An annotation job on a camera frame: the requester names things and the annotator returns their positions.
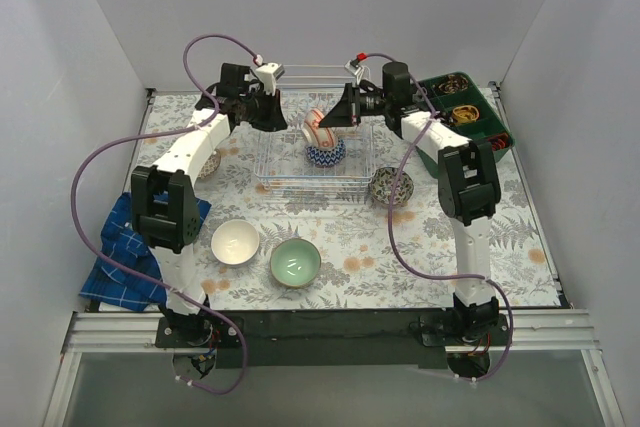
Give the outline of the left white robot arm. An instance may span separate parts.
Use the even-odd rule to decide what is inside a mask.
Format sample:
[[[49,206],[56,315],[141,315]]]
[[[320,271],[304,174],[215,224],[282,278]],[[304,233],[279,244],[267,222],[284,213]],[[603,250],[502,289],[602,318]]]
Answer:
[[[184,315],[178,334],[193,347],[213,333],[211,320],[199,313],[205,293],[195,280],[193,243],[201,225],[194,185],[207,160],[234,128],[246,122],[271,133],[287,128],[277,81],[284,66],[265,63],[252,70],[224,63],[220,81],[201,95],[188,127],[149,167],[131,174],[133,229],[151,249],[167,285],[166,308]]]

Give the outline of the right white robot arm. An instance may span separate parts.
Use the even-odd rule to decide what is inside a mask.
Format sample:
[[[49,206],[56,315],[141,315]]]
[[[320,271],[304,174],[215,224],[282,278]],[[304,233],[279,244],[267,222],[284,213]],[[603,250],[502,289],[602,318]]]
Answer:
[[[382,68],[377,87],[362,78],[361,55],[345,68],[355,77],[337,104],[320,122],[321,127],[355,127],[364,117],[380,116],[387,128],[437,163],[438,200],[449,218],[455,239],[456,273],[442,276],[453,281],[454,336],[475,344],[498,317],[496,284],[491,280],[490,223],[501,198],[491,145],[452,130],[428,98],[405,63],[391,61]]]

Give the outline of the orange floral bowl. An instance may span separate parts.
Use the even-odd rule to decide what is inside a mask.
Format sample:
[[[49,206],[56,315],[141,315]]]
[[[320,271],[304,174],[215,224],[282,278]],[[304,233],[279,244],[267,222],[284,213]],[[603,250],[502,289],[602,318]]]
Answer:
[[[338,144],[338,138],[331,128],[323,128],[320,122],[324,114],[317,108],[310,109],[303,120],[301,130],[308,144],[320,150],[331,150]]]

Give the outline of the white wire dish rack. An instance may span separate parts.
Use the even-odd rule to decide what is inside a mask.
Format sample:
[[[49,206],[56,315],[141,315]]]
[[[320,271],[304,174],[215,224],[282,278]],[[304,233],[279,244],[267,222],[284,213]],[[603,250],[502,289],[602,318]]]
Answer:
[[[304,118],[312,109],[327,113],[354,80],[340,65],[288,64],[277,81],[281,90],[285,131],[259,132],[254,173],[268,190],[282,195],[363,195],[376,170],[373,125],[338,128],[340,159],[328,165],[310,154],[303,134]]]

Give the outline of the blue zigzag red-inside bowl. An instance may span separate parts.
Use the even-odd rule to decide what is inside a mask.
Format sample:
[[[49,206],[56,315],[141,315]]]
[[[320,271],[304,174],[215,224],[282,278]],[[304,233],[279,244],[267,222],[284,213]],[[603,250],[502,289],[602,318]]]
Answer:
[[[342,139],[329,150],[308,145],[305,151],[308,160],[317,167],[334,167],[346,157],[346,145]]]

